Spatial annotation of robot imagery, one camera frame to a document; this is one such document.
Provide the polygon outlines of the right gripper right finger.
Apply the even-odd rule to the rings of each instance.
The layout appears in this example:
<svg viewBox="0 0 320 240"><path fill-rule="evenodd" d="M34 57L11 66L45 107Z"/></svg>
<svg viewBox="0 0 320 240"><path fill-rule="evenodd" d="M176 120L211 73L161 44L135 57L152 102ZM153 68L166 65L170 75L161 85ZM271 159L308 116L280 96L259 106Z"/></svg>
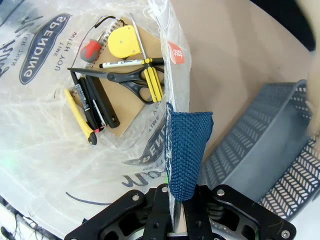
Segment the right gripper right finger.
<svg viewBox="0 0 320 240"><path fill-rule="evenodd" d="M239 240L293 240L297 234L292 223L226 184L197 185L182 205L190 240L222 240L211 224Z"/></svg>

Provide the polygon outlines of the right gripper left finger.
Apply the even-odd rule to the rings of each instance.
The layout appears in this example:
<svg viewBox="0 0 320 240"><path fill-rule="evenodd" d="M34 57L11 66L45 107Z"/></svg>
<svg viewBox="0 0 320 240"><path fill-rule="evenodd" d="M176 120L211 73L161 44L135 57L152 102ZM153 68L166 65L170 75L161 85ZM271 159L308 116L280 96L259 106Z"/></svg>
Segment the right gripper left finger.
<svg viewBox="0 0 320 240"><path fill-rule="evenodd" d="M130 190L68 233L66 240L167 240L172 230L166 183Z"/></svg>

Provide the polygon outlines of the person's hand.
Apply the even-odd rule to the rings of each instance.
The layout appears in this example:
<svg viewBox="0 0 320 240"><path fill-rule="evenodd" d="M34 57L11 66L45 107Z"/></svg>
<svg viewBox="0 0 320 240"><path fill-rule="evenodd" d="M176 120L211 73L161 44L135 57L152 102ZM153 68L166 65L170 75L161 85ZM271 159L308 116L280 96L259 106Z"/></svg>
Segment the person's hand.
<svg viewBox="0 0 320 240"><path fill-rule="evenodd" d="M308 106L312 117L309 122L309 132L312 134L320 131L320 58L315 57L311 64L307 79Z"/></svg>

